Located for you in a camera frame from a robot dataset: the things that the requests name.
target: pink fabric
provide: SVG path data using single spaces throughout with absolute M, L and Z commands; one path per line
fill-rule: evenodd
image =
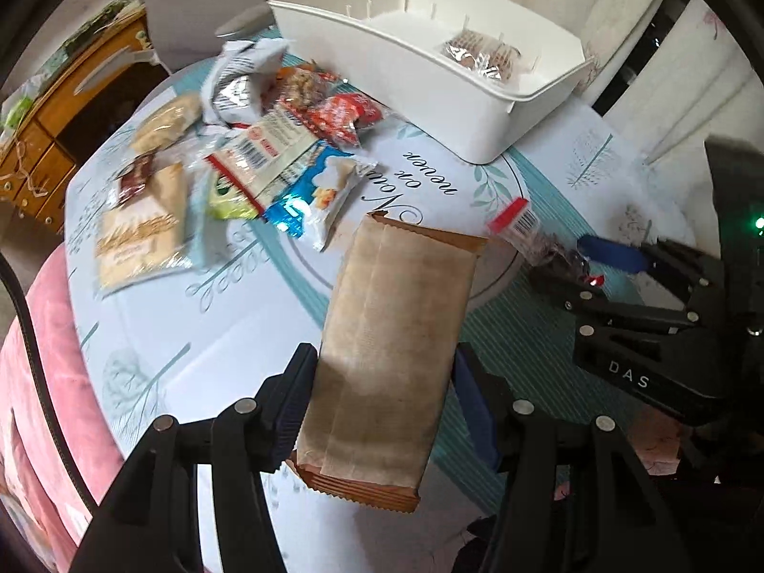
M 64 437 L 88 488 L 100 501 L 119 471 L 122 457 L 98 407 L 79 350 L 63 245 L 43 265 L 27 301 Z M 18 321 L 13 322 L 0 351 L 0 434 L 9 487 L 24 490 L 17 496 L 22 501 L 25 498 L 25 507 L 49 531 L 56 567 L 66 572 L 90 514 L 45 423 Z

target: green snack package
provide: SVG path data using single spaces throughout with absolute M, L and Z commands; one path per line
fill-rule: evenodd
M 212 178 L 207 207 L 209 214 L 219 220 L 257 218 L 257 209 L 228 177 L 220 172 L 216 172 Z

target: brown paper package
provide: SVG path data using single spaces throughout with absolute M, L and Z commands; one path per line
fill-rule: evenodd
M 484 244 L 383 214 L 361 222 L 331 295 L 297 440 L 309 486 L 414 510 Z

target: floor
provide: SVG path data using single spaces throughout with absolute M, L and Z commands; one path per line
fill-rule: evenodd
M 33 218 L 21 218 L 18 210 L 8 202 L 0 202 L 0 253 L 5 257 L 18 277 L 24 292 L 29 290 L 37 272 L 61 243 L 55 235 Z M 13 303 L 0 287 L 0 338 L 5 334 L 16 316 Z

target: wall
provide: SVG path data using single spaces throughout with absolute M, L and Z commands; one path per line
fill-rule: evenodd
M 0 91 L 10 95 L 90 17 L 112 0 L 64 0 L 43 24 L 21 55 Z

